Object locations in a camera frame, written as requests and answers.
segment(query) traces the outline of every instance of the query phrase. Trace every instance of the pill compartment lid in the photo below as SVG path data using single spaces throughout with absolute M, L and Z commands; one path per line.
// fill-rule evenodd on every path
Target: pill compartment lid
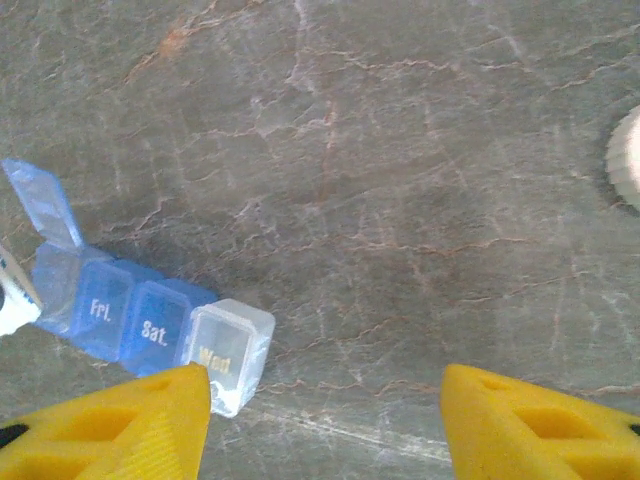
M 71 205 L 53 173 L 11 158 L 3 160 L 2 168 L 34 228 L 49 243 L 68 251 L 84 246 Z

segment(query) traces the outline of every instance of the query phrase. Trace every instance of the yellow plastic piece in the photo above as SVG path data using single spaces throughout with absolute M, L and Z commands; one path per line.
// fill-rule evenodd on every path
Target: yellow plastic piece
M 12 420 L 0 480 L 196 479 L 210 418 L 207 369 L 188 366 Z
M 440 407 L 457 480 L 640 480 L 640 417 L 463 365 Z

